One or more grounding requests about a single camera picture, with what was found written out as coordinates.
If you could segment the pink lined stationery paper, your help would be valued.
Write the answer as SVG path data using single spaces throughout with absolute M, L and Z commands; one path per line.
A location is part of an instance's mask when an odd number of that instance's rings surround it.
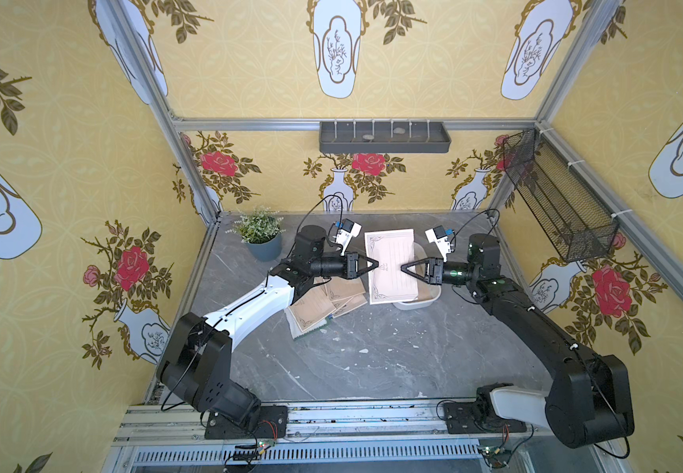
M 300 327 L 306 328 L 310 324 L 331 315 L 335 311 L 335 305 L 329 300 L 322 286 L 319 286 L 308 291 L 288 309 L 293 312 Z
M 392 230 L 365 234 L 366 256 L 378 262 L 368 273 L 371 305 L 404 303 L 418 297 L 418 280 L 402 271 L 414 257 L 414 230 Z

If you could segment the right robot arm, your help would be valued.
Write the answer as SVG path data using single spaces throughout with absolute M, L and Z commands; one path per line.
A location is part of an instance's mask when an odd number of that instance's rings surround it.
M 634 433 L 627 367 L 601 356 L 553 322 L 521 286 L 501 273 L 500 241 L 473 234 L 464 261 L 430 257 L 401 266 L 403 273 L 432 286 L 464 286 L 474 303 L 509 327 L 542 362 L 552 378 L 549 391 L 490 385 L 481 391 L 489 415 L 547 429 L 577 449 Z

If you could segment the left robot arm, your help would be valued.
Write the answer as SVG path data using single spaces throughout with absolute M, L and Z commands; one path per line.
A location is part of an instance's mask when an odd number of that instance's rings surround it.
M 249 433 L 255 431 L 261 400 L 231 380 L 233 350 L 272 315 L 318 287 L 318 278 L 355 280 L 376 269 L 377 260 L 347 249 L 360 231 L 361 225 L 343 219 L 329 242 L 324 228 L 301 228 L 288 256 L 255 289 L 218 311 L 203 317 L 187 313 L 176 322 L 156 379 L 196 411 L 215 413 Z

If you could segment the white oval storage box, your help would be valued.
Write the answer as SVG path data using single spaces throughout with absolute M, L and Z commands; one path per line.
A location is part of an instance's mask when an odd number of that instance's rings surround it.
M 414 260 L 426 259 L 427 255 L 424 248 L 414 242 Z M 418 276 L 424 277 L 425 264 L 418 264 L 412 268 L 411 271 L 416 272 Z M 418 284 L 418 296 L 412 301 L 395 302 L 394 307 L 401 311 L 415 311 L 416 309 L 426 309 L 434 302 L 436 302 L 442 294 L 442 287 L 436 285 L 429 285 L 422 280 L 416 279 Z

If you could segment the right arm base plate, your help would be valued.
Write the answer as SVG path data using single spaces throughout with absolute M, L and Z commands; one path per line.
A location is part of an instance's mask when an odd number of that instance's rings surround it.
M 487 402 L 440 401 L 436 406 L 437 417 L 445 423 L 450 435 L 462 434 L 524 434 L 528 431 L 525 423 L 508 420 L 495 414 Z

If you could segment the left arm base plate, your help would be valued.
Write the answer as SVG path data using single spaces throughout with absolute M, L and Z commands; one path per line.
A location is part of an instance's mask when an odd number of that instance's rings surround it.
M 282 439 L 287 425 L 287 405 L 261 405 L 242 422 L 215 411 L 207 418 L 205 439 Z

